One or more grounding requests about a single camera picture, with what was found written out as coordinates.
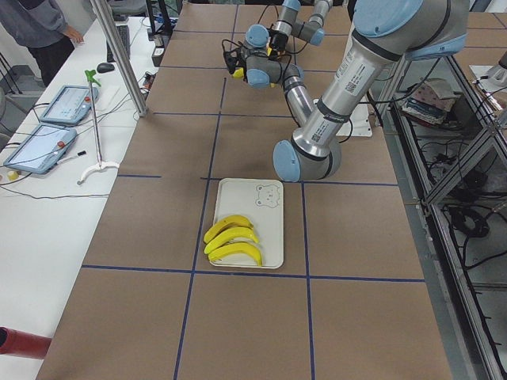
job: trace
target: red cylinder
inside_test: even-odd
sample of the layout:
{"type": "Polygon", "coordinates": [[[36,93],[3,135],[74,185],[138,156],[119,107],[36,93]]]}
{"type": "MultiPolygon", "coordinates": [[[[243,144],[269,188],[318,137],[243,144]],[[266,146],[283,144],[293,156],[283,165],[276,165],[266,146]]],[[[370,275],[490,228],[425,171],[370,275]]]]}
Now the red cylinder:
{"type": "Polygon", "coordinates": [[[44,359],[51,338],[0,327],[0,354],[44,359]]]}

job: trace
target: white table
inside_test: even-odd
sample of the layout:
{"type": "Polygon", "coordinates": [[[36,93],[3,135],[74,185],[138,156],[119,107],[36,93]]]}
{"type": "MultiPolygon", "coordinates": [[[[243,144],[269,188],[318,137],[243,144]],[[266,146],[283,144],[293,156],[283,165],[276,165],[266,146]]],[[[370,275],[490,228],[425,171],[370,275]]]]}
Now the white table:
{"type": "MultiPolygon", "coordinates": [[[[147,20],[130,17],[128,24],[131,64],[136,78],[141,79],[146,71],[155,73],[157,70],[151,61],[154,43],[147,39],[147,20]]],[[[84,71],[104,62],[105,55],[105,36],[95,21],[85,35],[85,43],[76,47],[38,103],[51,101],[64,85],[87,86],[84,71]]],[[[95,78],[102,84],[98,114],[129,99],[117,68],[95,78]]],[[[44,107],[40,107],[37,113],[43,110],[44,107]]],[[[99,123],[106,161],[123,160],[137,119],[135,106],[128,100],[119,111],[99,123]]],[[[35,115],[30,112],[18,131],[30,133],[37,124],[35,115]]],[[[92,125],[90,121],[78,127],[78,133],[92,125]]],[[[11,142],[24,138],[16,134],[11,142]]],[[[86,150],[87,155],[57,165],[43,176],[32,175],[8,188],[33,196],[108,194],[116,178],[115,169],[92,173],[84,184],[77,185],[83,171],[97,162],[93,129],[79,135],[67,156],[81,150],[86,150]]],[[[4,149],[0,162],[3,163],[11,152],[12,149],[4,149]]],[[[0,183],[8,181],[8,171],[0,168],[3,176],[0,183]]],[[[53,336],[106,200],[106,197],[31,199],[0,188],[0,326],[53,336]]],[[[0,355],[0,378],[32,380],[41,364],[42,360],[0,355]]]]}

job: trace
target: robotic arm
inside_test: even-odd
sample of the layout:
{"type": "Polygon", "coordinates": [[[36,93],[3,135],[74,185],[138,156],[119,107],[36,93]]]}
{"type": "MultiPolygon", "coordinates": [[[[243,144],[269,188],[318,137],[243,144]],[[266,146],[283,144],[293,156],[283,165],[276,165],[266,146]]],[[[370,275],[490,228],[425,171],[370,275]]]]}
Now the robotic arm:
{"type": "Polygon", "coordinates": [[[299,8],[295,3],[297,0],[285,0],[271,32],[262,25],[253,25],[237,60],[245,64],[246,80],[251,86],[283,86],[299,127],[290,141],[276,144],[273,164],[282,180],[308,181],[337,171],[341,149],[336,134],[387,64],[397,62],[404,54],[409,60],[433,59],[463,48],[469,4],[467,0],[357,0],[352,47],[333,82],[314,105],[302,71],[271,60],[266,50],[270,37],[269,46],[283,51],[294,32],[310,43],[312,39],[315,44],[322,41],[323,22],[332,3],[321,0],[315,4],[312,22],[308,22],[311,29],[297,21],[299,8]]]}

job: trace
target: black computer mouse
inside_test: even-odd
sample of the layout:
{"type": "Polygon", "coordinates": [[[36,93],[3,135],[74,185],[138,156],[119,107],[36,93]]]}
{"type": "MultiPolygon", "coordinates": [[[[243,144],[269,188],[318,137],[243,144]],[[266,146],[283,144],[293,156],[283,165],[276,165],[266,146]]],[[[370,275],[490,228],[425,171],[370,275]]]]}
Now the black computer mouse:
{"type": "Polygon", "coordinates": [[[109,71],[113,71],[113,70],[114,70],[114,65],[109,62],[99,63],[97,66],[97,72],[101,73],[101,74],[108,73],[109,71]]]}

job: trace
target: keyboard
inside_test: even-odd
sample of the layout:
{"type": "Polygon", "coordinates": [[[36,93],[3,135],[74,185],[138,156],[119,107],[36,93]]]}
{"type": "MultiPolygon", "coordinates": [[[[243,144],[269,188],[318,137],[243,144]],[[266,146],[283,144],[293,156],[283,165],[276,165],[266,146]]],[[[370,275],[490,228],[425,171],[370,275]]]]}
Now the keyboard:
{"type": "MultiPolygon", "coordinates": [[[[117,25],[116,29],[120,34],[121,43],[125,47],[125,51],[127,52],[127,57],[130,59],[130,32],[128,31],[128,25],[117,25]]],[[[111,47],[107,44],[108,52],[106,60],[107,62],[115,62],[114,56],[111,51],[111,47]]]]}

